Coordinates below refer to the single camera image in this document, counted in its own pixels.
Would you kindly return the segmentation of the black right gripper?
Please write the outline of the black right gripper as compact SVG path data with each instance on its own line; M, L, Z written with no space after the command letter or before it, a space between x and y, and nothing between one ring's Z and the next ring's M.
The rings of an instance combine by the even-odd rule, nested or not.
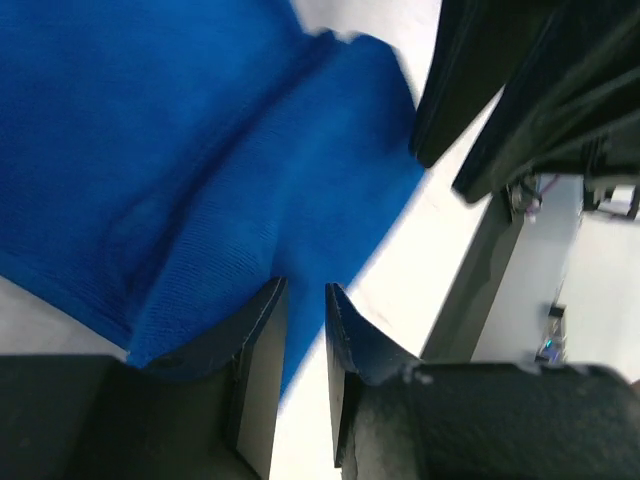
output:
M445 0L410 151L431 168L525 59L548 1ZM529 174L582 179L593 212L639 186L639 4L575 1L534 72L507 83L452 187L475 204Z

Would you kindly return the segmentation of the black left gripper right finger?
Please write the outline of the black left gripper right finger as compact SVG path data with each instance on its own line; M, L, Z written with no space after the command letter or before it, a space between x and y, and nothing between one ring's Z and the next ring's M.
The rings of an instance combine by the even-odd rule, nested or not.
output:
M587 364L424 362L325 289L335 466L346 479L635 479L639 398Z

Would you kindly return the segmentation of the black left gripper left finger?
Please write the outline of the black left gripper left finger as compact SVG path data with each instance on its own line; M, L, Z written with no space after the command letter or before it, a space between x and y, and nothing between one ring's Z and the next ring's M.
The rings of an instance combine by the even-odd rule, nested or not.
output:
M138 369L104 355L1 359L5 479L265 479L287 282Z

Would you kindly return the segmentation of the blue microfibre towel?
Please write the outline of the blue microfibre towel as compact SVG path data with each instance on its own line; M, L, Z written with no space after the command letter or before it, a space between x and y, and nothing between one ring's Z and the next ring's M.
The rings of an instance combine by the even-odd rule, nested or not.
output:
M289 286L283 379L423 171L389 45L286 1L5 1L1 274L143 367Z

